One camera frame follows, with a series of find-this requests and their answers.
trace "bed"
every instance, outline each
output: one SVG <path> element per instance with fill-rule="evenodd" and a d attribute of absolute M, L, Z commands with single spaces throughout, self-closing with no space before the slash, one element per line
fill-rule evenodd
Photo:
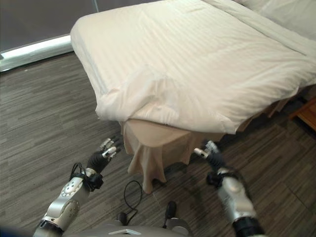
<path fill-rule="evenodd" d="M 71 30 L 101 119 L 122 125 L 128 172 L 165 182 L 203 137 L 243 130 L 316 83 L 316 41 L 229 0 L 161 0 L 91 14 Z"/>

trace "beige bed skirt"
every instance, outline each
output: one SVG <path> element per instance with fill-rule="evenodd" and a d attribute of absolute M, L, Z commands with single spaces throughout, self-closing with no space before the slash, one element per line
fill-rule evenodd
<path fill-rule="evenodd" d="M 271 117 L 280 111 L 289 99 L 273 103 L 264 111 L 246 120 L 238 129 L 244 131 L 250 122 L 262 113 Z M 167 125 L 130 119 L 121 124 L 124 145 L 128 154 L 134 154 L 128 168 L 129 174 L 144 176 L 143 190 L 151 193 L 152 180 L 166 182 L 164 168 L 177 162 L 189 164 L 195 147 L 200 147 L 203 139 L 220 141 L 224 133 L 192 132 Z"/>

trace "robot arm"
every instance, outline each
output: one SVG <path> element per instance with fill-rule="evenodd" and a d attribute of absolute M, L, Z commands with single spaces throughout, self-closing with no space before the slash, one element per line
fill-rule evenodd
<path fill-rule="evenodd" d="M 226 166 L 217 146 L 208 141 L 205 149 L 195 148 L 194 152 L 208 161 L 213 172 L 207 182 L 218 190 L 226 216 L 231 222 L 237 237 L 265 237 L 242 177 Z"/>
<path fill-rule="evenodd" d="M 88 161 L 87 168 L 80 163 L 73 167 L 69 182 L 63 187 L 59 197 L 51 203 L 40 221 L 34 237 L 60 237 L 76 218 L 80 207 L 87 202 L 90 192 L 99 189 L 102 184 L 100 172 L 120 151 L 112 139 L 107 139 L 100 146 L 101 151 L 94 153 Z"/>

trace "robotic hand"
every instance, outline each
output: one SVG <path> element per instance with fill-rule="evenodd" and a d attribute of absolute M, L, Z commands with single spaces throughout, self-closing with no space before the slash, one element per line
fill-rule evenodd
<path fill-rule="evenodd" d="M 218 190 L 218 197 L 236 236 L 265 237 L 242 176 L 235 169 L 226 166 L 215 143 L 208 141 L 204 150 L 195 148 L 194 153 L 207 160 L 212 167 L 213 171 L 206 180 Z"/>
<path fill-rule="evenodd" d="M 115 138 L 108 138 L 89 159 L 87 168 L 76 163 L 69 182 L 62 189 L 59 197 L 51 203 L 40 221 L 34 237 L 60 237 L 76 218 L 80 207 L 87 202 L 90 192 L 99 189 L 102 184 L 101 171 L 120 151 Z"/>

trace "wooden furniture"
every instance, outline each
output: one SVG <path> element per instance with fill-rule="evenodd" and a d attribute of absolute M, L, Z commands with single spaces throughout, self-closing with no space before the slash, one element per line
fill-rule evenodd
<path fill-rule="evenodd" d="M 290 119 L 298 117 L 316 131 L 316 97 L 312 98 L 299 110 L 290 115 Z"/>

